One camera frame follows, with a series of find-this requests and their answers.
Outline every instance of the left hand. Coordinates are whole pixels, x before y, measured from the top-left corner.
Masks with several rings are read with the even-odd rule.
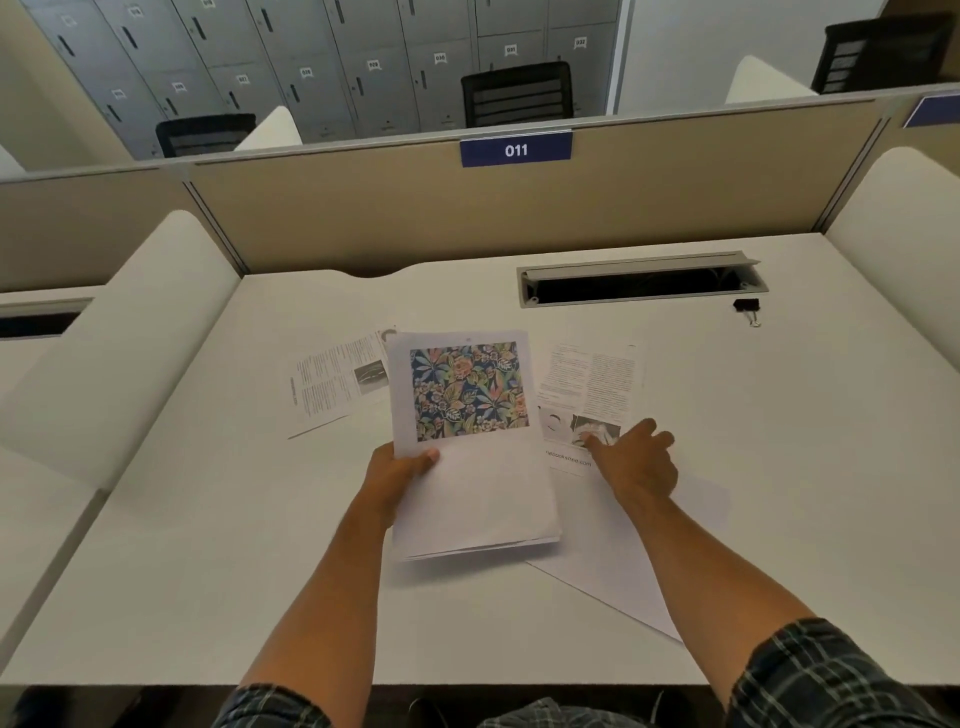
[[[389,528],[410,482],[429,471],[439,459],[440,451],[436,448],[417,457],[394,458],[394,444],[381,445],[373,451],[367,477],[353,499],[353,507],[376,516],[384,528]]]

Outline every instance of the office chair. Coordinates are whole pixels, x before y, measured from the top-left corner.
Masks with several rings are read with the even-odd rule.
[[[840,93],[935,84],[954,22],[952,12],[931,12],[830,25],[810,87]]]
[[[460,83],[468,128],[573,118],[573,86],[566,61],[475,73]]]
[[[162,121],[156,125],[156,138],[165,157],[192,157],[232,152],[254,129],[254,114],[220,113]]]

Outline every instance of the black binder clip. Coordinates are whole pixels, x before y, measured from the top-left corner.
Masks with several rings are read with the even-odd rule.
[[[760,310],[760,299],[737,299],[733,302],[733,308],[747,317],[750,326],[760,328],[760,322],[756,319],[756,313]]]

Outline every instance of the paper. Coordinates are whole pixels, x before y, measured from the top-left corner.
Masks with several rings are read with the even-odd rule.
[[[528,563],[678,640],[653,565],[610,486],[599,473],[551,474],[564,538]],[[682,473],[673,499],[714,535],[727,523],[730,493],[715,483]]]
[[[400,503],[395,557],[556,541],[526,332],[399,333],[387,349],[396,454],[441,452]]]
[[[595,466],[584,447],[584,435],[612,445],[626,431],[640,370],[636,346],[629,351],[597,352],[574,344],[553,347],[540,385],[539,409],[551,468],[587,475]]]
[[[345,417],[361,399],[387,399],[384,333],[374,331],[320,352],[302,354],[283,365],[288,382],[289,437]]]

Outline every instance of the beige partition panel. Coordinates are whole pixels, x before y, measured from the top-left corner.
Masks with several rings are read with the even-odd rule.
[[[190,173],[253,273],[809,231],[873,100],[577,129],[570,161],[465,169],[456,140]]]
[[[0,291],[106,283],[175,209],[219,241],[183,183],[156,167],[0,183]]]

